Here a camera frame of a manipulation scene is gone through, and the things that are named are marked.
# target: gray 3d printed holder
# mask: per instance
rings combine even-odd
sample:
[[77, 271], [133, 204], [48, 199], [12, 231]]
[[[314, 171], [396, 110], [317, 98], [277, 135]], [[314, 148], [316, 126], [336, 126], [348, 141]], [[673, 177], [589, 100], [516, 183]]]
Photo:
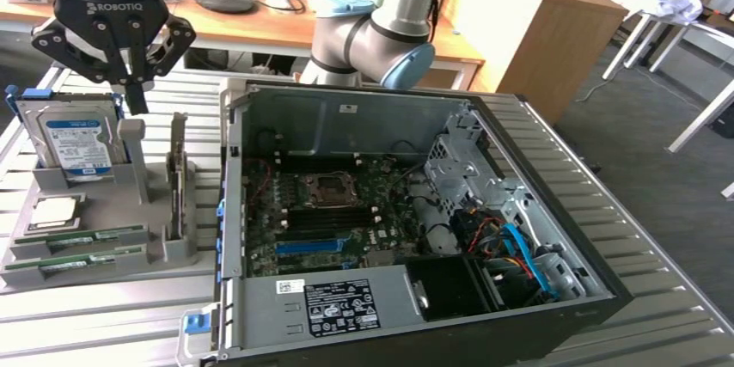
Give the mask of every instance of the gray 3d printed holder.
[[[180, 129], [184, 115], [176, 114]], [[176, 138], [182, 131], [173, 131]], [[185, 160], [182, 142], [177, 157], [185, 165], [182, 182], [172, 188], [172, 171], [165, 163], [145, 166], [140, 142], [144, 123], [118, 122], [118, 137], [125, 142], [128, 164], [112, 166], [113, 179], [68, 182], [60, 168], [33, 170], [36, 183], [20, 210], [12, 232], [9, 254], [4, 255], [0, 293], [74, 284], [134, 272], [148, 272], [192, 264], [196, 252], [194, 165]], [[173, 193], [182, 194], [177, 212], [182, 229], [173, 233]], [[40, 201], [73, 198], [76, 207], [68, 222], [38, 227], [30, 224]]]

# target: wooden cabinet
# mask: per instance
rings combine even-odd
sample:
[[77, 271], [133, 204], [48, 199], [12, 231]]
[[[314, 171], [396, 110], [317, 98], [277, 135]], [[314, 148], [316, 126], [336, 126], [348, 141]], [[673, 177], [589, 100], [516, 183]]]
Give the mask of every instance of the wooden cabinet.
[[485, 61], [469, 90], [524, 95], [555, 123], [625, 9], [609, 0], [443, 0], [441, 13]]

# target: hard drive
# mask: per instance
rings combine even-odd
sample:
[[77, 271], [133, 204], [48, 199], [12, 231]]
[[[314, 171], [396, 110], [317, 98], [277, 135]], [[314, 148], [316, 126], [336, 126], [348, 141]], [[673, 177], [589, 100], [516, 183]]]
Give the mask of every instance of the hard drive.
[[128, 162], [117, 135], [121, 97], [26, 89], [14, 105], [41, 168], [61, 168], [66, 180], [86, 181], [110, 176], [112, 165]]

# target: gray carpet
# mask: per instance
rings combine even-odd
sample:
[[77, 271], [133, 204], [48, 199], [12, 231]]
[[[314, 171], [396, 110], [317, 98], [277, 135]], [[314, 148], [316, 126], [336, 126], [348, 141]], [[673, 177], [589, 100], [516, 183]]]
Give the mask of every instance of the gray carpet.
[[[607, 49], [579, 96], [599, 83], [615, 51]], [[48, 64], [28, 36], [0, 32], [2, 87], [34, 86]], [[681, 153], [663, 150], [697, 112], [640, 73], [623, 70], [585, 103], [571, 104], [557, 127], [579, 153], [600, 164], [600, 179], [732, 319], [734, 203], [719, 191], [734, 181], [734, 140], [705, 130]], [[0, 105], [2, 128], [9, 119]]]

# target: monitor stand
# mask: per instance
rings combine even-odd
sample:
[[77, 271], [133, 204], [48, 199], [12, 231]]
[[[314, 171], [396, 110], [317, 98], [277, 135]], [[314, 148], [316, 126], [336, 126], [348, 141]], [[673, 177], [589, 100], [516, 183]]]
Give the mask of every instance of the monitor stand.
[[196, 0], [196, 3], [208, 10], [218, 13], [245, 13], [254, 5], [253, 0]]

